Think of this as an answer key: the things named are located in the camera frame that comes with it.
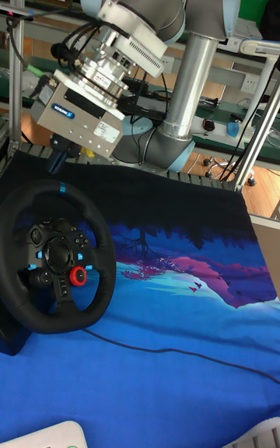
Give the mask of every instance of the wire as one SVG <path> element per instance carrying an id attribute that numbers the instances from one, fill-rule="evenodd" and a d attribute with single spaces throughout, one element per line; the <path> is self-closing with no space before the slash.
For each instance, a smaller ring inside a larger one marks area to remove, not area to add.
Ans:
<path id="1" fill-rule="evenodd" d="M 199 156 L 200 156 L 200 154 L 197 155 L 197 157 L 195 158 L 194 162 L 191 165 L 191 168 L 189 168 L 187 173 L 190 173 L 192 171 L 192 169 L 194 168 L 194 165 L 196 165 L 196 163 L 198 162 Z"/>
<path id="2" fill-rule="evenodd" d="M 135 71 L 135 75 L 134 75 L 134 77 L 133 77 L 133 79 L 132 79 L 132 80 L 135 80 L 135 78 L 136 78 L 136 76 L 137 76 L 137 73 L 138 73 L 138 71 L 139 71 L 139 66 L 137 67 L 137 69 L 136 69 L 136 71 Z"/>
<path id="3" fill-rule="evenodd" d="M 148 140 L 147 140 L 147 142 L 145 144 L 145 149 L 144 149 L 144 152 L 143 152 L 143 160 L 142 160 L 142 162 L 145 161 L 145 155 L 147 154 L 149 143 L 151 142 L 152 136 L 154 135 L 155 131 L 156 131 L 156 127 L 154 127 L 152 129 L 151 135 L 149 136 L 149 138 L 148 138 Z"/>
<path id="4" fill-rule="evenodd" d="M 243 131 L 242 131 L 242 133 L 241 133 L 240 139 L 239 139 L 239 141 L 237 142 L 236 148 L 234 149 L 233 154 L 231 155 L 231 158 L 230 158 L 230 160 L 229 160 L 229 162 L 228 162 L 226 168 L 225 168 L 225 169 L 223 170 L 223 172 L 222 172 L 222 175 L 221 175 L 221 177 L 220 177 L 220 180 L 221 180 L 221 181 L 223 181 L 223 180 L 226 181 L 226 180 L 229 178 L 229 175 L 231 175 L 231 173 L 237 168 L 237 166 L 239 165 L 241 159 L 243 158 L 243 156 L 244 156 L 244 154 L 245 154 L 246 149 L 243 150 L 241 156 L 240 156 L 239 159 L 236 161 L 235 167 L 233 167 L 234 169 L 232 169 L 232 170 L 230 171 L 230 173 L 228 173 L 228 174 L 226 175 L 226 177 L 224 177 L 225 172 L 229 169 L 229 165 L 232 163 L 233 158 L 234 158 L 234 156 L 236 155 L 236 151 L 237 151 L 237 149 L 238 149 L 239 146 L 240 146 L 240 143 L 241 143 L 241 141 L 242 141 L 243 135 L 244 135 L 244 133 L 245 133 L 245 131 L 246 131 L 246 129 L 247 129 L 248 124 L 249 124 L 249 123 L 252 121 L 252 119 L 254 118 L 254 115 L 255 115 L 255 113 L 256 113 L 256 111 L 257 111 L 257 108 L 258 108 L 258 106 L 259 106 L 259 103 L 260 103 L 261 99 L 263 98 L 263 96 L 264 96 L 264 94 L 265 94 L 265 91 L 266 91 L 266 89 L 267 89 L 267 87 L 268 87 L 268 83 L 271 81 L 271 78 L 272 78 L 272 76 L 273 76 L 273 73 L 274 73 L 274 70 L 275 70 L 275 67 L 276 67 L 277 63 L 278 63 L 278 60 L 275 62 L 274 67 L 273 67 L 273 69 L 271 70 L 271 74 L 270 74 L 269 77 L 268 77 L 268 81 L 267 81 L 266 86 L 265 86 L 265 88 L 264 88 L 264 90 L 263 90 L 263 93 L 261 94 L 261 97 L 260 97 L 259 101 L 257 102 L 257 105 L 256 105 L 256 107 L 254 108 L 254 111 L 252 112 L 252 114 L 251 114 L 249 120 L 246 122 L 246 124 L 245 124 L 245 126 L 244 126 L 244 128 L 243 128 Z"/>
<path id="5" fill-rule="evenodd" d="M 273 174 L 276 175 L 277 177 L 280 177 L 280 174 L 279 174 L 279 173 L 276 173 L 275 171 L 270 170 L 269 168 L 267 168 L 267 171 L 270 171 L 270 173 L 273 173 Z"/>
<path id="6" fill-rule="evenodd" d="M 28 64 L 24 61 L 23 57 L 20 55 L 15 42 L 15 37 L 13 36 L 13 30 L 19 25 L 20 21 L 29 21 L 30 19 L 36 19 L 43 16 L 49 16 L 50 14 L 57 14 L 58 12 L 65 11 L 65 9 L 56 9 L 54 11 L 41 12 L 39 14 L 30 14 L 29 16 L 20 16 L 19 18 L 14 18 L 12 16 L 8 16 L 6 18 L 7 23 L 7 33 L 9 34 L 10 42 L 12 44 L 12 48 L 16 54 L 16 57 L 20 60 L 25 69 L 28 69 Z"/>
<path id="7" fill-rule="evenodd" d="M 218 360 L 216 358 L 212 358 L 211 356 L 202 355 L 201 353 L 186 352 L 183 349 L 176 349 L 176 348 L 163 348 L 163 349 L 139 348 L 138 346 L 130 346 L 130 345 L 125 345 L 121 342 L 112 341 L 111 339 L 104 338 L 103 336 L 99 336 L 98 334 L 95 334 L 95 332 L 89 331 L 88 329 L 82 329 L 82 330 L 83 330 L 83 332 L 86 332 L 87 334 L 90 334 L 93 337 L 100 339 L 101 341 L 108 342 L 111 345 L 121 346 L 122 348 L 126 348 L 126 349 L 133 349 L 137 352 L 156 353 L 156 354 L 157 353 L 181 353 L 182 355 L 197 356 L 198 358 L 202 358 L 204 360 L 209 360 L 209 362 L 220 363 L 221 365 L 227 365 L 229 367 L 234 367 L 235 369 L 241 369 L 241 370 L 246 370 L 247 372 L 256 373 L 260 376 L 266 377 L 267 379 L 273 380 L 276 384 L 280 384 L 280 380 L 275 379 L 275 377 L 270 376 L 266 372 L 261 372 L 260 370 L 257 370 L 257 369 L 251 369 L 250 367 L 246 367 L 243 365 L 237 365 L 236 363 L 224 362 L 223 360 Z"/>
<path id="8" fill-rule="evenodd" d="M 76 34 L 80 33 L 80 32 L 85 32 L 87 31 L 90 27 L 92 26 L 92 28 L 95 26 L 93 25 L 93 21 L 89 21 L 81 26 L 78 26 L 78 28 L 76 28 L 75 30 L 73 30 L 72 32 L 70 32 L 65 39 L 60 43 L 60 46 L 58 48 L 58 64 L 60 65 L 61 68 L 63 68 L 62 64 L 61 64 L 61 53 L 62 53 L 62 47 L 65 47 L 67 42 L 69 42 Z"/>
<path id="9" fill-rule="evenodd" d="M 81 54 L 81 52 L 86 48 L 87 44 L 91 41 L 91 39 L 93 38 L 93 36 L 96 34 L 96 32 L 99 31 L 98 28 L 95 28 L 93 30 L 93 32 L 87 37 L 85 43 L 83 44 L 83 46 L 80 48 L 77 57 Z"/>
<path id="10" fill-rule="evenodd" d="M 166 113 L 165 113 L 165 117 L 164 117 L 164 119 L 166 119 L 166 116 L 168 113 L 168 90 L 167 90 L 166 81 L 165 81 L 163 73 L 162 73 L 162 79 L 163 79 L 163 85 L 164 85 L 164 89 L 165 89 L 165 93 L 166 93 Z"/>
<path id="11" fill-rule="evenodd" d="M 143 86 L 144 86 L 144 83 L 145 83 L 146 76 L 147 76 L 147 72 L 144 73 L 143 78 L 142 78 L 142 81 L 141 81 L 141 84 L 140 84 L 140 86 L 139 86 L 139 90 L 138 90 L 138 92 L 135 94 L 135 103 L 134 103 L 134 106 L 136 106 L 136 104 L 137 104 L 137 102 L 138 102 L 138 98 L 139 98 L 140 95 L 141 95 L 141 92 L 142 92 L 142 89 L 143 89 Z M 135 142 L 135 144 L 136 144 L 136 146 L 137 146 L 137 148 L 138 148 L 138 165 L 141 165 L 141 164 L 142 164 L 142 162 L 140 161 L 140 159 L 141 159 L 141 147 L 140 147 L 140 145 L 139 145 L 139 142 L 136 142 L 135 137 L 134 137 L 134 135 L 133 135 L 133 125 L 134 125 L 137 121 L 141 120 L 141 118 L 143 118 L 143 116 L 140 116 L 140 117 L 136 118 L 136 120 L 135 120 L 134 118 L 135 118 L 135 116 L 132 115 L 132 116 L 131 116 L 131 136 L 132 136 L 132 138 L 133 138 L 133 140 L 134 140 L 134 142 Z"/>
<path id="12" fill-rule="evenodd" d="M 21 131 L 23 138 L 26 140 L 27 144 L 33 145 L 33 143 L 30 141 L 30 139 Z"/>

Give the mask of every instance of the blue cloth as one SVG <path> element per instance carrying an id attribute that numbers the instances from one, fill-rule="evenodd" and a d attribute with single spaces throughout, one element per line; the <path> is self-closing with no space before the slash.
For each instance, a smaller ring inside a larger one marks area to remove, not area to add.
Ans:
<path id="1" fill-rule="evenodd" d="M 83 168 L 94 173 L 95 167 Z M 107 173 L 102 167 L 100 176 Z M 130 173 L 125 180 L 131 181 Z M 238 194 L 204 190 L 208 206 L 226 213 L 202 232 L 201 211 L 195 210 L 199 187 L 139 177 L 154 187 L 150 199 L 145 197 L 146 216 L 157 191 L 169 201 L 166 216 L 176 218 L 180 201 L 194 208 L 187 222 L 182 217 L 179 228 L 173 220 L 170 229 L 162 213 L 162 228 L 158 219 L 144 225 L 136 205 L 139 213 L 131 212 L 134 223 L 128 225 L 121 195 L 114 198 L 120 222 L 113 222 L 111 193 L 103 213 L 116 247 L 117 283 L 92 331 L 126 345 L 197 352 L 280 380 L 280 305 Z M 108 175 L 104 180 L 110 183 Z M 104 187 L 95 200 L 100 208 Z M 141 195 L 139 201 L 144 204 Z M 72 289 L 80 309 L 93 298 L 97 282 L 91 271 L 86 286 Z M 83 331 L 32 334 L 17 356 L 0 355 L 0 370 L 0 442 L 74 420 L 90 448 L 219 448 L 280 415 L 280 385 L 268 378 L 176 352 L 122 348 Z"/>

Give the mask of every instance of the black cable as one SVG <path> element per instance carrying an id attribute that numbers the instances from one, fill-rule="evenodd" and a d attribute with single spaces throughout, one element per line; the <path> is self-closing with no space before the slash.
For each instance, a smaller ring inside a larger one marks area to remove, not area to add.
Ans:
<path id="1" fill-rule="evenodd" d="M 136 104 L 137 104 L 137 102 L 138 102 L 138 98 L 139 98 L 140 95 L 141 95 L 141 92 L 142 92 L 142 89 L 143 89 L 143 86 L 144 86 L 144 83 L 145 83 L 146 76 L 147 76 L 147 72 L 144 73 L 143 78 L 142 78 L 142 81 L 141 81 L 141 84 L 140 84 L 140 86 L 139 86 L 139 90 L 138 90 L 138 92 L 137 92 L 137 93 L 135 94 L 135 96 L 134 96 L 134 99 L 135 99 L 134 106 L 136 106 Z M 140 165 L 140 164 L 141 164 L 141 161 L 140 161 L 140 159 L 141 159 L 141 156 L 140 156 L 140 154 L 141 154 L 141 147 L 140 147 L 140 145 L 136 142 L 135 137 L 134 137 L 134 135 L 133 135 L 133 125 L 136 123 L 136 121 L 141 120 L 141 118 L 143 118 L 143 116 L 140 116 L 140 117 L 136 118 L 136 120 L 134 119 L 134 117 L 135 117 L 134 115 L 131 116 L 131 136 L 132 136 L 132 138 L 133 138 L 133 140 L 134 140 L 134 142 L 135 142 L 135 144 L 136 144 L 136 147 L 137 147 L 137 149 L 138 149 L 138 165 Z"/>
<path id="2" fill-rule="evenodd" d="M 166 113 L 165 113 L 165 117 L 164 117 L 164 119 L 166 119 L 166 116 L 168 113 L 168 90 L 166 87 L 166 81 L 165 81 L 163 73 L 162 73 L 162 79 L 163 79 L 163 85 L 164 85 L 164 89 L 165 89 L 165 93 L 166 93 Z"/>
<path id="3" fill-rule="evenodd" d="M 271 74 L 269 75 L 267 84 L 266 84 L 266 86 L 265 86 L 265 88 L 264 88 L 263 93 L 261 94 L 260 100 L 263 98 L 263 96 L 264 96 L 264 94 L 265 94 L 265 91 L 266 91 L 266 89 L 267 89 L 267 87 L 268 87 L 268 83 L 271 81 L 271 78 L 272 78 L 272 76 L 273 76 L 273 73 L 274 73 L 274 70 L 275 70 L 275 67 L 276 67 L 277 63 L 278 63 L 278 60 L 275 62 L 274 66 L 273 66 L 273 68 L 272 68 L 272 70 L 271 70 Z M 256 113 L 256 111 L 257 111 L 257 109 L 258 109 L 259 104 L 260 104 L 260 101 L 257 103 L 256 107 L 254 108 L 254 111 L 252 112 L 252 114 L 251 114 L 249 120 L 246 122 L 246 125 L 245 125 L 245 127 L 244 127 L 244 129 L 243 129 L 243 131 L 242 131 L 242 133 L 241 133 L 240 139 L 239 139 L 239 141 L 237 142 L 236 148 L 234 149 L 233 154 L 231 155 L 231 158 L 230 158 L 230 160 L 229 160 L 229 162 L 228 162 L 226 168 L 223 170 L 222 175 L 221 175 L 221 177 L 219 178 L 220 181 L 226 181 L 226 180 L 229 178 L 229 175 L 231 175 L 231 173 L 233 172 L 233 171 L 231 170 L 230 173 L 228 173 L 228 174 L 226 175 L 226 177 L 223 178 L 225 172 L 226 172 L 226 171 L 228 170 L 228 168 L 229 168 L 229 165 L 232 163 L 234 156 L 236 155 L 236 151 L 237 151 L 237 149 L 239 148 L 239 145 L 240 145 L 241 140 L 242 140 L 242 138 L 243 138 L 243 135 L 244 135 L 244 133 L 245 133 L 245 131 L 246 131 L 246 129 L 247 129 L 247 126 L 248 126 L 248 124 L 252 121 L 252 119 L 254 118 L 254 115 L 255 115 L 255 113 Z"/>
<path id="4" fill-rule="evenodd" d="M 61 53 L 62 53 L 62 47 L 66 46 L 67 42 L 69 42 L 76 34 L 80 33 L 80 32 L 84 32 L 85 30 L 87 30 L 90 26 L 92 26 L 92 28 L 94 27 L 93 25 L 93 21 L 89 21 L 81 26 L 78 26 L 78 28 L 76 28 L 75 30 L 73 30 L 72 32 L 70 32 L 65 39 L 60 43 L 60 46 L 58 48 L 58 64 L 60 65 L 61 68 L 63 68 L 62 64 L 61 64 Z"/>
<path id="5" fill-rule="evenodd" d="M 30 139 L 21 131 L 23 138 L 26 140 L 27 144 L 33 145 L 33 143 L 30 141 Z"/>
<path id="6" fill-rule="evenodd" d="M 10 43 L 12 44 L 12 48 L 13 48 L 15 54 L 16 54 L 16 57 L 20 60 L 20 62 L 22 63 L 23 67 L 25 69 L 27 69 L 28 64 L 24 61 L 23 57 L 20 55 L 19 51 L 16 48 L 16 42 L 15 42 L 15 38 L 13 36 L 12 29 L 8 30 L 8 28 L 7 28 L 7 32 L 9 33 Z"/>
<path id="7" fill-rule="evenodd" d="M 80 50 L 79 50 L 79 52 L 78 52 L 78 54 L 77 54 L 76 57 L 78 57 L 78 56 L 81 54 L 81 52 L 86 48 L 87 44 L 91 41 L 91 39 L 93 38 L 93 36 L 96 34 L 97 31 L 99 31 L 98 28 L 95 28 L 95 29 L 93 30 L 93 32 L 87 37 L 85 43 L 84 43 L 83 46 L 80 48 Z"/>
<path id="8" fill-rule="evenodd" d="M 133 77 L 133 79 L 132 79 L 132 80 L 135 80 L 135 78 L 136 78 L 136 76 L 137 76 L 137 73 L 138 73 L 138 71 L 139 71 L 139 66 L 137 67 L 137 69 L 136 69 L 136 71 L 135 71 L 135 75 L 134 75 L 134 77 Z"/>
<path id="9" fill-rule="evenodd" d="M 203 358 L 204 360 L 209 360 L 209 362 L 214 363 L 220 363 L 221 365 L 227 365 L 229 367 L 234 367 L 235 369 L 241 369 L 241 370 L 247 370 L 248 372 L 257 373 L 260 376 L 266 377 L 267 379 L 273 380 L 276 384 L 280 384 L 280 380 L 275 379 L 275 377 L 270 376 L 266 372 L 261 372 L 257 369 L 251 369 L 250 367 L 246 367 L 243 365 L 237 365 L 235 363 L 231 362 L 223 362 L 222 360 L 218 360 L 216 358 L 212 358 L 211 356 L 202 355 L 201 353 L 195 353 L 195 352 L 186 352 L 183 349 L 176 349 L 176 348 L 164 348 L 164 349 L 148 349 L 148 348 L 139 348 L 138 346 L 130 346 L 130 345 L 124 345 L 121 342 L 112 341 L 111 339 L 104 338 L 103 336 L 99 336 L 98 334 L 95 334 L 95 332 L 89 331 L 88 329 L 82 329 L 87 334 L 92 335 L 93 337 L 100 339 L 101 341 L 105 341 L 110 343 L 111 345 L 121 346 L 122 348 L 126 349 L 133 349 L 137 352 L 146 352 L 146 353 L 181 353 L 182 355 L 189 355 L 189 356 L 197 356 L 198 358 Z"/>
<path id="10" fill-rule="evenodd" d="M 276 175 L 277 177 L 280 177 L 280 174 L 279 174 L 279 173 L 276 173 L 275 171 L 270 170 L 269 168 L 267 168 L 267 171 L 270 171 L 270 173 L 273 173 L 273 174 Z"/>
<path id="11" fill-rule="evenodd" d="M 12 48 L 16 54 L 16 57 L 20 60 L 25 69 L 28 68 L 28 64 L 24 61 L 23 57 L 20 55 L 18 49 L 16 48 L 15 37 L 13 36 L 13 30 L 19 25 L 20 21 L 30 21 L 31 19 L 36 19 L 38 17 L 49 16 L 51 14 L 58 14 L 59 12 L 64 11 L 64 9 L 55 9 L 54 11 L 42 12 L 39 14 L 30 14 L 29 16 L 20 16 L 19 18 L 14 18 L 12 16 L 8 16 L 6 18 L 7 23 L 7 33 L 9 34 L 9 39 L 12 44 Z"/>

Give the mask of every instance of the floor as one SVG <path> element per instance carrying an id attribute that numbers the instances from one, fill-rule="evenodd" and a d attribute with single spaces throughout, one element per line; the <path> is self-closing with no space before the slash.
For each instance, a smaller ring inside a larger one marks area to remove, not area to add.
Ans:
<path id="1" fill-rule="evenodd" d="M 33 42 L 28 38 L 24 40 L 24 52 L 26 54 L 33 54 L 38 57 L 50 58 L 50 46 L 51 44 L 39 42 L 38 40 L 34 40 Z M 183 53 L 177 51 L 176 54 L 182 55 Z M 227 61 L 221 61 L 218 59 L 215 60 L 215 63 L 221 64 L 221 62 L 223 64 L 227 63 Z M 141 78 L 142 75 L 142 70 L 138 70 L 137 78 Z M 169 88 L 173 88 L 175 79 L 175 75 L 166 75 L 166 84 Z M 161 78 L 159 78 L 156 82 L 155 79 L 151 79 L 151 81 L 158 85 L 163 84 Z M 223 90 L 224 86 L 207 82 L 205 84 L 203 95 L 213 98 L 221 97 Z M 36 142 L 41 145 L 48 145 L 50 132 L 46 129 L 43 129 L 42 127 L 39 127 L 39 125 L 36 125 L 31 116 L 23 115 L 23 131 L 32 142 Z M 192 153 L 190 159 L 187 161 L 185 167 L 183 168 L 184 172 L 187 172 L 189 170 L 196 157 L 197 155 L 195 153 Z M 209 156 L 200 155 L 198 157 L 197 163 L 191 170 L 191 173 L 204 176 L 206 168 L 203 166 L 203 160 L 208 157 Z M 243 188 L 243 196 L 247 204 L 248 212 L 251 214 L 270 218 L 280 199 L 280 173 L 275 174 L 276 172 L 272 173 L 265 168 L 258 167 L 254 167 L 254 172 L 257 185 L 255 185 L 254 187 L 250 187 L 248 184 L 246 184 Z"/>

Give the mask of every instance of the white label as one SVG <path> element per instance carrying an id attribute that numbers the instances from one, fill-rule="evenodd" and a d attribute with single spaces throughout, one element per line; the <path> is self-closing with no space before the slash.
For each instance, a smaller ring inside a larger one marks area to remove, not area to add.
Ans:
<path id="1" fill-rule="evenodd" d="M 103 123 L 102 121 L 97 125 L 94 135 L 97 135 L 97 137 L 101 137 L 110 144 L 113 144 L 119 135 L 119 131 L 111 127 L 108 123 Z"/>
<path id="2" fill-rule="evenodd" d="M 42 92 L 39 95 L 39 99 L 41 99 L 42 103 L 44 103 L 45 106 L 47 106 L 47 103 L 50 100 L 53 93 L 54 90 L 50 89 L 50 87 L 48 87 L 47 85 L 44 86 Z"/>
<path id="3" fill-rule="evenodd" d="M 104 89 L 107 89 L 110 85 L 110 80 L 108 80 L 106 76 L 101 75 L 101 73 L 97 73 L 96 75 L 94 75 L 93 80 L 94 82 L 99 83 L 99 85 L 104 87 Z"/>

